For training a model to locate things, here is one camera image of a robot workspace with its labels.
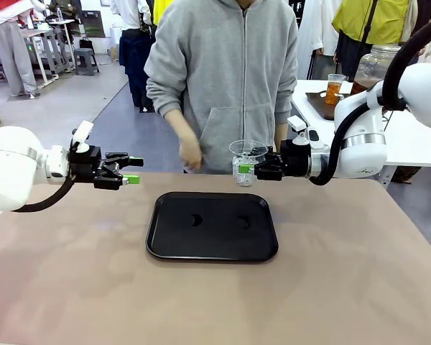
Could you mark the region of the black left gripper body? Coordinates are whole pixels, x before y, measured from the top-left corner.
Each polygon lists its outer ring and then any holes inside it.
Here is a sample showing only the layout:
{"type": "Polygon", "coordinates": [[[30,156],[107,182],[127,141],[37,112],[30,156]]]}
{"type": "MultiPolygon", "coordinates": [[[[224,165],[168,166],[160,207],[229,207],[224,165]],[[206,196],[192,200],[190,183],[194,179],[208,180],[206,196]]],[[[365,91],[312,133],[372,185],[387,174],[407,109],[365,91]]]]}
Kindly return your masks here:
{"type": "Polygon", "coordinates": [[[102,163],[101,148],[89,145],[85,152],[78,153],[80,145],[71,145],[69,151],[69,178],[72,183],[106,184],[98,171],[102,163]]]}

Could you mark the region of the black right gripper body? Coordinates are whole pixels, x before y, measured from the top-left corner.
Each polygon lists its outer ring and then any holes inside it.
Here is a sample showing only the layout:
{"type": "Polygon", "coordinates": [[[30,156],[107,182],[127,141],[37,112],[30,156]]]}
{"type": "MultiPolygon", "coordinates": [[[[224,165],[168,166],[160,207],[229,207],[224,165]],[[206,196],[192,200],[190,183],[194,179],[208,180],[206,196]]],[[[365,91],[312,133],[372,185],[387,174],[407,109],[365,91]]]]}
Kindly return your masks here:
{"type": "Polygon", "coordinates": [[[281,142],[279,154],[284,176],[305,177],[308,174],[311,146],[308,139],[286,139],[281,142]]]}

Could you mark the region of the person's right hand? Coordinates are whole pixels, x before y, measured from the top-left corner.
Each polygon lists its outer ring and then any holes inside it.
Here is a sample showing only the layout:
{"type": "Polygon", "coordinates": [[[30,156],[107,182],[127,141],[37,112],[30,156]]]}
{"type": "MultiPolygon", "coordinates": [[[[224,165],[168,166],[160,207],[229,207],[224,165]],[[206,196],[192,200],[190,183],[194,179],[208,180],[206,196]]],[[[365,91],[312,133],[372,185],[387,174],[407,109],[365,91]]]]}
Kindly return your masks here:
{"type": "Polygon", "coordinates": [[[180,137],[180,158],[186,170],[198,171],[202,164],[202,152],[195,135],[180,137]]]}

